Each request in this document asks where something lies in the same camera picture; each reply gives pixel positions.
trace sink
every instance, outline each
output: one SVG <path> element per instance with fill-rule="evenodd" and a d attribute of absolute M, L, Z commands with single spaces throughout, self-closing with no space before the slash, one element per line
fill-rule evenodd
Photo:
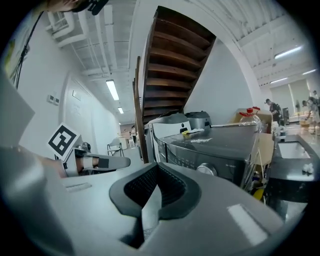
<path fill-rule="evenodd" d="M 281 157 L 286 159 L 310 158 L 305 148 L 299 142 L 279 143 Z"/>

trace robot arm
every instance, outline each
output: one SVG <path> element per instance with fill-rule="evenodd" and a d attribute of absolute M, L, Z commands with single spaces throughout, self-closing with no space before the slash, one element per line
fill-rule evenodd
<path fill-rule="evenodd" d="M 81 135 L 65 123 L 55 130 L 48 146 L 62 160 L 67 177 L 113 172 L 131 163 L 127 157 L 91 153 L 90 144 L 82 142 Z"/>

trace plastic bottle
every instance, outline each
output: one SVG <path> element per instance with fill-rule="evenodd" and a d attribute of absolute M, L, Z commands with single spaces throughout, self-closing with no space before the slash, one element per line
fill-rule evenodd
<path fill-rule="evenodd" d="M 260 118 L 254 114 L 254 110 L 252 108 L 247 108 L 246 113 L 240 112 L 242 118 L 240 119 L 240 126 L 251 126 L 256 125 L 256 131 L 261 133 L 262 123 Z"/>

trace white tag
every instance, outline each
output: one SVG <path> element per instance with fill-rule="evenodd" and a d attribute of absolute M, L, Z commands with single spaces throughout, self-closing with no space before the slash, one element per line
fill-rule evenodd
<path fill-rule="evenodd" d="M 48 146 L 59 159 L 65 161 L 79 137 L 79 133 L 62 122 L 49 139 Z"/>

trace wooden staircase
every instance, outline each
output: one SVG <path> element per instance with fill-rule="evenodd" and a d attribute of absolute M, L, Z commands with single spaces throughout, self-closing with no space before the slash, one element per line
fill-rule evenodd
<path fill-rule="evenodd" d="M 187 16 L 157 9 L 144 59 L 144 124 L 169 111 L 183 111 L 215 39 Z"/>

